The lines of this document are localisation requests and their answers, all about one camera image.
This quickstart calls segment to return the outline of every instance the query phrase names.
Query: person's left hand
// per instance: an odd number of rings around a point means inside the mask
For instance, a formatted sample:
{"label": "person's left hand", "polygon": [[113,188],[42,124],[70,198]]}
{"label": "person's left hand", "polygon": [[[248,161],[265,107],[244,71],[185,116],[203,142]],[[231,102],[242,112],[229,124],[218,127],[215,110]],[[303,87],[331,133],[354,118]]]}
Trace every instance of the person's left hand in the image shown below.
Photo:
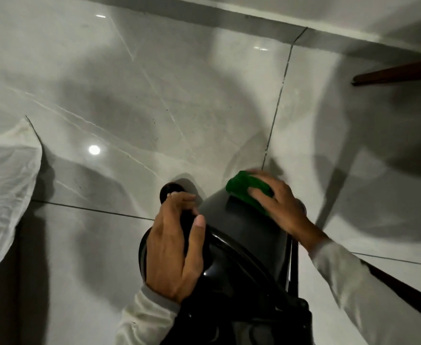
{"label": "person's left hand", "polygon": [[183,253],[185,238],[180,226],[183,210],[198,214],[195,195],[173,193],[156,215],[146,241],[146,284],[156,293],[180,304],[190,296],[203,272],[205,219],[198,215],[190,231],[188,251]]}

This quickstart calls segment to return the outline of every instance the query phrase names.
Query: fingernail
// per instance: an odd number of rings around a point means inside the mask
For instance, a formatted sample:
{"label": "fingernail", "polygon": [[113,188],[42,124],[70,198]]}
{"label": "fingernail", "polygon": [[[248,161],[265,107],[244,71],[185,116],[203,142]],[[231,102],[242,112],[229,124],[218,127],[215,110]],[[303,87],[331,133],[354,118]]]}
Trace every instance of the fingernail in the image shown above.
{"label": "fingernail", "polygon": [[199,226],[200,228],[206,227],[206,219],[204,218],[204,215],[199,214],[193,222],[194,225]]}

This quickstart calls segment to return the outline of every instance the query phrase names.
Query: white wall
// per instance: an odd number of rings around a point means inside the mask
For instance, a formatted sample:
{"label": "white wall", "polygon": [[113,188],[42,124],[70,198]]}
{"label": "white wall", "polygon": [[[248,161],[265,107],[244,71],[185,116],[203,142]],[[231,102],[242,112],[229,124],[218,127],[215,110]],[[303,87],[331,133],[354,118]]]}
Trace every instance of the white wall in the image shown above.
{"label": "white wall", "polygon": [[421,0],[187,0],[421,51]]}

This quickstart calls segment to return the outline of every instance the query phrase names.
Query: cleaning cloth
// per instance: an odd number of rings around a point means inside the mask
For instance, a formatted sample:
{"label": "cleaning cloth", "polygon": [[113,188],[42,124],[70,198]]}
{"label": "cleaning cloth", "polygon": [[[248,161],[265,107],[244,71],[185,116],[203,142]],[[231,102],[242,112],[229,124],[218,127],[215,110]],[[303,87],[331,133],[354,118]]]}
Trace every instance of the cleaning cloth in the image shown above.
{"label": "cleaning cloth", "polygon": [[260,213],[268,215],[267,211],[260,205],[260,203],[247,193],[248,188],[260,189],[266,196],[273,197],[275,194],[268,184],[258,178],[252,177],[246,171],[240,171],[233,178],[228,180],[225,190],[234,197],[239,198],[248,205],[257,209]]}

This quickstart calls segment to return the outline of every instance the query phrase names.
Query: gray sleeve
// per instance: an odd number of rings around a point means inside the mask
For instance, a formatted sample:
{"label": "gray sleeve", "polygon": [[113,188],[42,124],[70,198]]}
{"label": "gray sleeve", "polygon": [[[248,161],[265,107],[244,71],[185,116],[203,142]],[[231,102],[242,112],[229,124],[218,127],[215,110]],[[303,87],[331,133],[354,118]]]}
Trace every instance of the gray sleeve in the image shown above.
{"label": "gray sleeve", "polygon": [[124,308],[115,345],[158,345],[174,325],[180,305],[146,285]]}
{"label": "gray sleeve", "polygon": [[311,260],[369,345],[421,344],[421,313],[375,278],[359,258],[327,241],[312,252]]}

